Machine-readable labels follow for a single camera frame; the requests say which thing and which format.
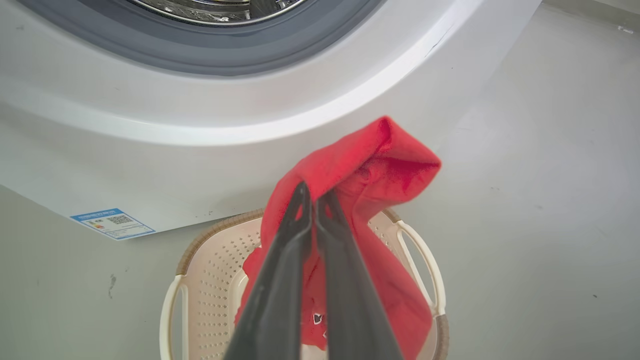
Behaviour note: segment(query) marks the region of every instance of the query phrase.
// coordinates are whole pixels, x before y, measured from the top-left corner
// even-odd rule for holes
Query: white basket handle
[[[180,290],[180,282],[183,275],[176,275],[175,279],[169,285],[164,297],[164,303],[162,305],[162,313],[160,314],[160,359],[161,360],[173,360],[173,353],[171,347],[171,320],[173,317],[173,306],[175,304],[175,298]]]
[[[434,315],[444,315],[445,314],[444,308],[447,305],[447,299],[444,293],[444,282],[442,281],[442,274],[440,274],[440,269],[438,268],[436,259],[433,257],[431,250],[429,250],[429,247],[424,242],[422,237],[420,237],[420,235],[418,235],[418,233],[416,233],[416,231],[413,230],[412,227],[405,224],[402,220],[398,220],[396,222],[396,225],[398,226],[398,231],[397,231],[398,241],[402,245],[402,248],[404,250],[404,253],[406,254],[406,257],[409,259],[411,268],[414,272],[416,279],[418,279],[420,282],[419,287],[420,287],[420,290],[422,291],[422,294],[424,295],[424,298],[427,300],[429,305],[435,310]],[[424,262],[427,264],[427,267],[429,268],[429,273],[431,274],[431,282],[433,283],[433,287],[435,291],[435,297],[436,297],[435,303],[431,301],[431,297],[429,296],[429,293],[427,293],[427,290],[424,287],[424,283],[422,283],[422,279],[420,278],[420,275],[418,274],[415,264],[413,263],[411,254],[409,253],[409,250],[407,249],[406,244],[404,243],[404,238],[402,236],[402,233],[406,233],[409,236],[411,241],[418,248],[418,251],[422,255]]]

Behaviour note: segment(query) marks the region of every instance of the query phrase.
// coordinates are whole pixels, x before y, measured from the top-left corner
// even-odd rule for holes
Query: red cloth
[[[262,248],[255,249],[243,265],[249,281],[236,323],[296,185],[305,181],[314,202],[335,187],[404,358],[415,359],[431,328],[431,311],[409,273],[369,229],[368,221],[381,210],[418,196],[438,170],[440,160],[388,117],[302,159],[278,182],[269,199],[262,218]],[[304,265],[303,281],[302,342],[325,349],[326,322],[314,324],[314,314],[326,313],[324,263],[315,246]]]

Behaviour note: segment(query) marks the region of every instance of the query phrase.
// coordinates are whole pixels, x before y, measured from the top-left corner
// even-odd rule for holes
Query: sticker
[[[76,215],[71,218],[116,240],[155,232],[145,224],[123,213],[120,209],[97,211],[95,213]]]

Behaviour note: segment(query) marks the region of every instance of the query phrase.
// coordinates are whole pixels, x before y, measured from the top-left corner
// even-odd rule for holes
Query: white washing machine
[[[381,115],[437,150],[539,3],[2,0],[0,183],[121,240],[263,207]]]

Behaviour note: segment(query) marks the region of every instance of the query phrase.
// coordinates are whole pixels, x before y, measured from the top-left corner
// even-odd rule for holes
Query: floor
[[[640,37],[549,7],[399,214],[447,289],[449,359],[640,358]],[[110,241],[0,187],[2,358],[157,359],[210,224]]]

